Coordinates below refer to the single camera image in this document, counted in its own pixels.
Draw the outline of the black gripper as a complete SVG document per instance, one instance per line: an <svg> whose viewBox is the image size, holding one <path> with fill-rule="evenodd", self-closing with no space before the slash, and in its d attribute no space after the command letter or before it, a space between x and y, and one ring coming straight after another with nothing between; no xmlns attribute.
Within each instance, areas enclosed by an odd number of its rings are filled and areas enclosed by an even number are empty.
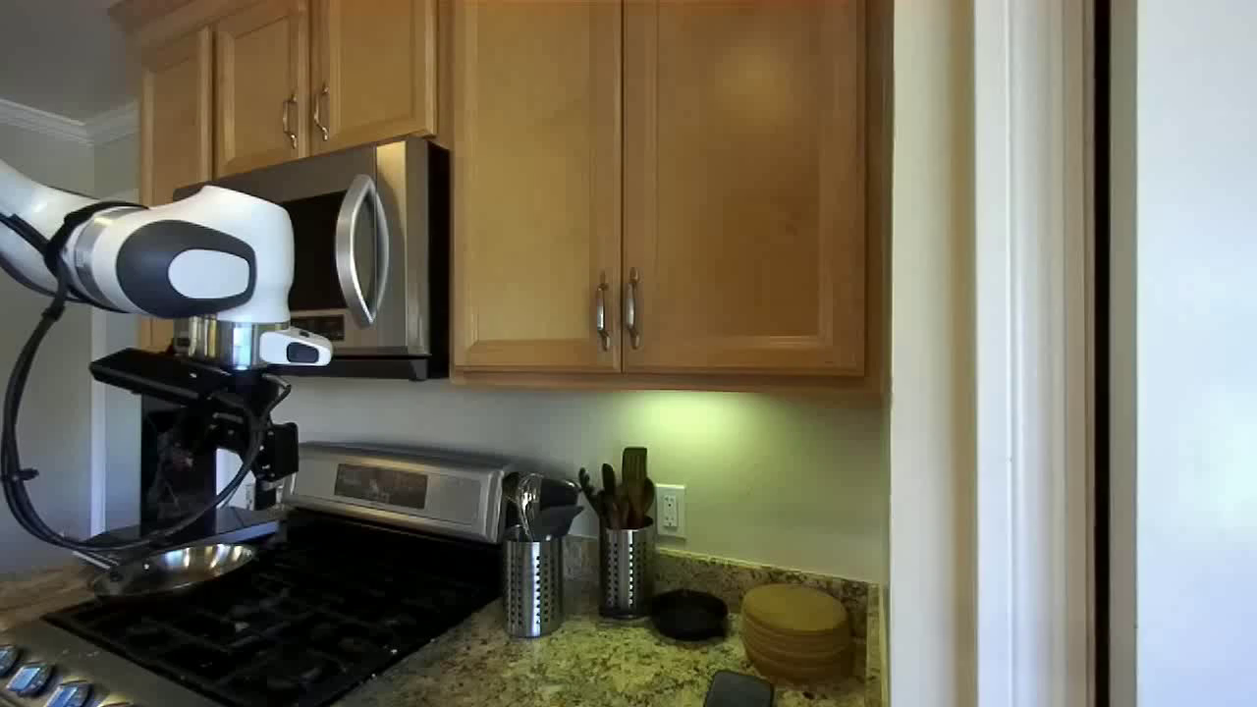
<svg viewBox="0 0 1257 707"><path fill-rule="evenodd" d="M210 536L244 483L272 508L274 489L300 473L300 427L272 422L287 398L272 374L122 350L97 356L92 379L141 398L145 536Z"/></svg>

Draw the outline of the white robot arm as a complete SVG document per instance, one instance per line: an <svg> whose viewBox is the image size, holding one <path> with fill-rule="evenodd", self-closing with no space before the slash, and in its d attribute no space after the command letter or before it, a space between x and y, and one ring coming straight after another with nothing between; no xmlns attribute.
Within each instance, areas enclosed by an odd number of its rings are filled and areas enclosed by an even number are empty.
<svg viewBox="0 0 1257 707"><path fill-rule="evenodd" d="M274 371L324 371L336 356L324 333L293 321L293 215L224 185L205 185L166 205L133 205L63 194L0 167L0 267L46 298L6 385L6 508L32 537L60 549L88 549L88 537L54 531L36 511L27 497L36 473L22 463L18 422L36 354L71 303L232 325L222 354L122 350L95 366L97 381L235 425L224 436L224 449L242 456L232 483L187 518L159 528L155 537L188 531L259 468L272 410L282 400Z"/></svg>

